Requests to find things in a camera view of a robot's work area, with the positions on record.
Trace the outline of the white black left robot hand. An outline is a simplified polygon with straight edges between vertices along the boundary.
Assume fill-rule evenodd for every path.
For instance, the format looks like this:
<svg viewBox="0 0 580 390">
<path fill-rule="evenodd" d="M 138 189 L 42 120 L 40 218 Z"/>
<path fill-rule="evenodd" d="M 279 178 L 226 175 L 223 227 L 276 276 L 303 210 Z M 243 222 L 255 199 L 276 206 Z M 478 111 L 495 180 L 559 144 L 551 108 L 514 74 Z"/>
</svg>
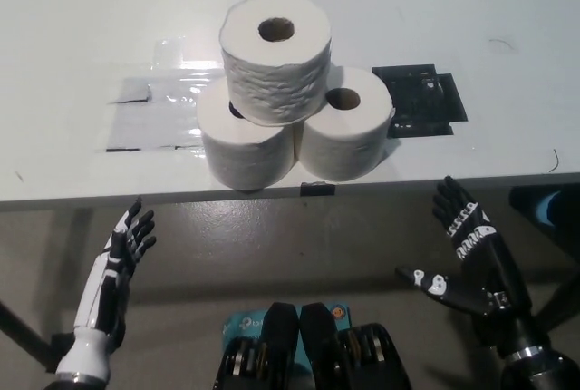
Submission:
<svg viewBox="0 0 580 390">
<path fill-rule="evenodd" d="M 59 361 L 50 389 L 105 389 L 111 355 L 126 332 L 130 283 L 157 238 L 154 211 L 141 213 L 136 199 L 123 213 L 95 258 L 73 322 L 73 342 Z"/>
</svg>

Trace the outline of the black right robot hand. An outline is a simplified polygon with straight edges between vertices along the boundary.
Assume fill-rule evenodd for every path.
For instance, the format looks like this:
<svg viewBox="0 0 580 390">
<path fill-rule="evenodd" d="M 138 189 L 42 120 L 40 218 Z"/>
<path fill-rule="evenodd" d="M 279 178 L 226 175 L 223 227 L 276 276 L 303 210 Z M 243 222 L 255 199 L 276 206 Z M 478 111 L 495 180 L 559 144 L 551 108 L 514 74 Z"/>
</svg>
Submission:
<svg viewBox="0 0 580 390">
<path fill-rule="evenodd" d="M 457 276 L 398 266 L 395 273 L 428 298 L 471 318 L 483 346 L 502 358 L 546 349 L 547 331 L 533 317 L 527 286 L 507 243 L 481 204 L 450 176 L 437 185 L 432 213 L 459 259 Z"/>
</svg>

